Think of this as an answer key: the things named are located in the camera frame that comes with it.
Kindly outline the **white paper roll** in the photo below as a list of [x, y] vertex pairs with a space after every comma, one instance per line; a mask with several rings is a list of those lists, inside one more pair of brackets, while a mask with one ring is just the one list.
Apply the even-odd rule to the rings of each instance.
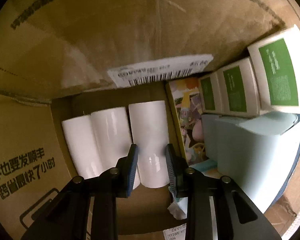
[[108, 170], [128, 155], [132, 144], [126, 108], [104, 109], [90, 117], [103, 169]]
[[103, 167], [90, 116], [64, 120], [62, 128], [77, 173], [85, 179], [98, 177]]
[[128, 106], [133, 142], [138, 146], [141, 184], [160, 188], [169, 183], [165, 148], [169, 143], [164, 101], [134, 103]]

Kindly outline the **blue white pouch packet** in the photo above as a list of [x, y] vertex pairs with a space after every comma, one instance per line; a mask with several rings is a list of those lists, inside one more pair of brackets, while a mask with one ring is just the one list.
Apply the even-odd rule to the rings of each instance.
[[168, 187], [169, 192], [172, 194], [173, 202], [167, 208], [170, 214], [177, 220], [184, 220], [187, 218], [187, 204], [188, 198], [175, 198], [172, 187]]

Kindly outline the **light blue box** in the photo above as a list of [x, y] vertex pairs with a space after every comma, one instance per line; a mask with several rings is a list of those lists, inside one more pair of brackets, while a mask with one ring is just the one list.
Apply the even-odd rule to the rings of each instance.
[[282, 195], [300, 158], [300, 114], [269, 112], [246, 119], [203, 114], [206, 155], [261, 212]]

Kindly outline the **green white small box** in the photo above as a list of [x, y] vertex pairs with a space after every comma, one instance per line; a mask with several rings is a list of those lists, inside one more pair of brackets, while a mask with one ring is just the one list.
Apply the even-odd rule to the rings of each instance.
[[297, 25], [248, 46], [261, 109], [300, 114], [300, 29]]
[[203, 112], [222, 114], [223, 104], [217, 74], [201, 77], [198, 82]]
[[250, 57], [217, 70], [223, 113], [247, 118], [260, 114], [260, 96]]

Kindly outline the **colourful illustrated book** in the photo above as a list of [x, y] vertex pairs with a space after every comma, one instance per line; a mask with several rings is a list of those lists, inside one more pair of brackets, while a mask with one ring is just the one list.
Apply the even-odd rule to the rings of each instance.
[[166, 92], [182, 156], [188, 165], [206, 161], [198, 79], [188, 77], [169, 81]]

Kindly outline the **white barcode shipping label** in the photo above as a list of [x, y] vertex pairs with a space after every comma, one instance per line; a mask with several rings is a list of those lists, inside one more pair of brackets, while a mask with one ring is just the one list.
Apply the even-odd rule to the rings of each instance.
[[169, 57], [113, 68], [108, 75], [118, 88], [134, 87], [203, 72], [212, 60], [211, 54]]

